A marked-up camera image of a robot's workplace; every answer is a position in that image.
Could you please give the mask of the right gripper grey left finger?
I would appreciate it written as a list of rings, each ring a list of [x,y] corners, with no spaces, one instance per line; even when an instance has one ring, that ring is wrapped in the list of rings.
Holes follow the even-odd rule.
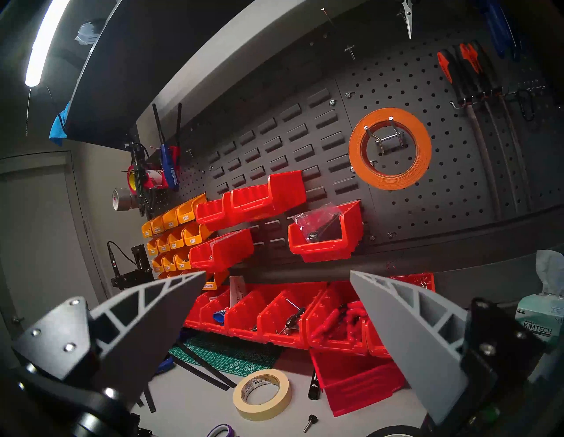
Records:
[[[132,405],[157,371],[205,284],[196,272],[126,289],[88,309],[73,296],[12,343],[22,364],[69,386],[111,388]]]

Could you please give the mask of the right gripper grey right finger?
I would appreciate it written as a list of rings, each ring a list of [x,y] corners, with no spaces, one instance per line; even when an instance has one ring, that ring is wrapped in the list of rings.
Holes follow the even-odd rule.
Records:
[[[427,411],[424,427],[490,427],[545,351],[496,303],[464,309],[440,294],[361,271],[350,283],[388,354]]]

